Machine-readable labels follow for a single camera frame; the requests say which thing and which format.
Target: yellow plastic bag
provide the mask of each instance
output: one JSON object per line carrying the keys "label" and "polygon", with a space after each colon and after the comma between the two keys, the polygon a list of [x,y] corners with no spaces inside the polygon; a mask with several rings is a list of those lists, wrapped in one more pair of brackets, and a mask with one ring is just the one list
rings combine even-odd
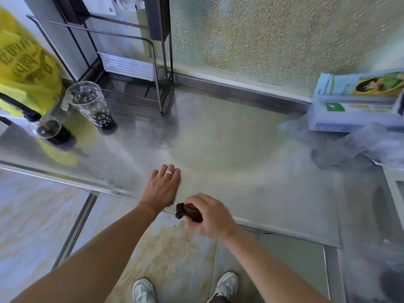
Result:
{"label": "yellow plastic bag", "polygon": [[[6,10],[0,8],[0,92],[44,114],[62,89],[60,70],[35,38]],[[0,100],[11,115],[21,115]]]}

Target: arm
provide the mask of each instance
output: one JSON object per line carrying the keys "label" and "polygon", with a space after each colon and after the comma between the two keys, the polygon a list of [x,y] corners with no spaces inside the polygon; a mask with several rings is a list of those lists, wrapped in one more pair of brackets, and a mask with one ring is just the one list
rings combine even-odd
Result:
{"label": "arm", "polygon": [[103,303],[124,271],[140,237],[177,192],[180,170],[154,170],[138,205],[111,224],[12,303]]}
{"label": "arm", "polygon": [[186,227],[223,242],[244,267],[265,302],[329,302],[313,286],[238,228],[222,202],[199,193],[188,198],[185,203],[196,206],[203,217],[202,223],[185,217]]}

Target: shoe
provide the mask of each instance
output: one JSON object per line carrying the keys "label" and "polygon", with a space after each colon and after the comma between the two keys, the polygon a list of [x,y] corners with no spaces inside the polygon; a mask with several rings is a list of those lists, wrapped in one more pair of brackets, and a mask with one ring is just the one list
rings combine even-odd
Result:
{"label": "shoe", "polygon": [[133,303],[156,303],[154,287],[146,278],[134,282],[132,296]]}
{"label": "shoe", "polygon": [[237,275],[233,272],[227,272],[224,275],[222,275],[220,280],[217,282],[213,296],[211,296],[206,303],[209,303],[215,296],[225,296],[229,300],[232,300],[237,294],[237,289],[238,289]]}

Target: dark brown cloth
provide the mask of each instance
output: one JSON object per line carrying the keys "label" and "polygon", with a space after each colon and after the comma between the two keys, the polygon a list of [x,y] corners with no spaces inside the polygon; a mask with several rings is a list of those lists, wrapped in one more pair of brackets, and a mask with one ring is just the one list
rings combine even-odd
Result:
{"label": "dark brown cloth", "polygon": [[194,205],[190,203],[178,203],[176,206],[177,212],[175,213],[175,217],[177,219],[181,219],[183,216],[188,216],[195,222],[202,222],[202,214]]}

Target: frosted glass window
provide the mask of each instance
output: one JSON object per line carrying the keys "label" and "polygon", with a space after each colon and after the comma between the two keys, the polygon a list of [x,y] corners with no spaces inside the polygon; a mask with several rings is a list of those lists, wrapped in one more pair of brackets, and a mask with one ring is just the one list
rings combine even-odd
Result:
{"label": "frosted glass window", "polygon": [[314,91],[367,71],[404,28],[404,0],[170,0],[174,62]]}

